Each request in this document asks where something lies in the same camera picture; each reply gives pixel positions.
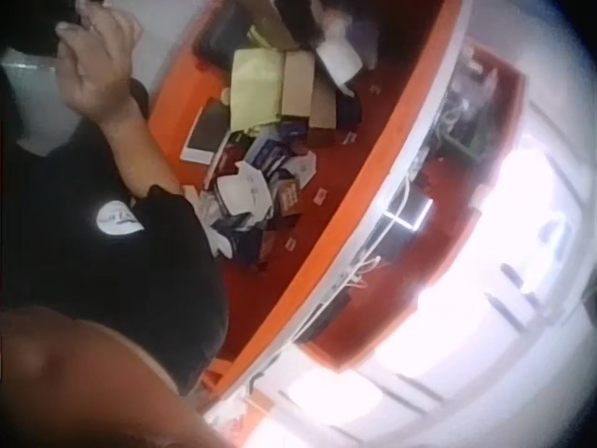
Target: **cardboard box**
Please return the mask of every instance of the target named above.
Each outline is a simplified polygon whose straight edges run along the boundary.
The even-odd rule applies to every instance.
[[[307,118],[311,115],[315,55],[310,51],[288,51],[285,57],[282,116]]]
[[[316,77],[311,99],[308,146],[324,147],[333,144],[337,125],[336,91],[323,79]]]

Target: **small box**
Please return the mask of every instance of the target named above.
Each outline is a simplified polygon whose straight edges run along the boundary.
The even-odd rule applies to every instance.
[[[296,179],[280,181],[277,200],[281,217],[300,215],[302,213],[302,199],[300,197],[299,182]]]

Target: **white logo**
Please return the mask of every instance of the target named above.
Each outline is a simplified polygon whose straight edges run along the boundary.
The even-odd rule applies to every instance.
[[[130,235],[144,227],[121,201],[104,205],[97,214],[97,227],[107,235]]]

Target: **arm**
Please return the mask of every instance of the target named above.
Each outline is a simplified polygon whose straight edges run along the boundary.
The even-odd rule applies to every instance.
[[[178,179],[133,99],[121,118],[102,122],[100,128],[112,148],[120,177],[134,196],[145,198],[154,185],[181,194]]]
[[[131,98],[132,50],[141,33],[133,16],[86,2],[78,4],[86,28],[60,23],[56,64],[64,102],[94,121],[112,148],[129,191],[145,198],[160,186],[172,194],[181,187]]]

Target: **white paper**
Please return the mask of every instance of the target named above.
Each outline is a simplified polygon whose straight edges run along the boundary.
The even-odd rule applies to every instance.
[[[285,163],[284,169],[297,179],[300,189],[304,189],[317,173],[317,156],[309,151],[305,156],[293,157]]]

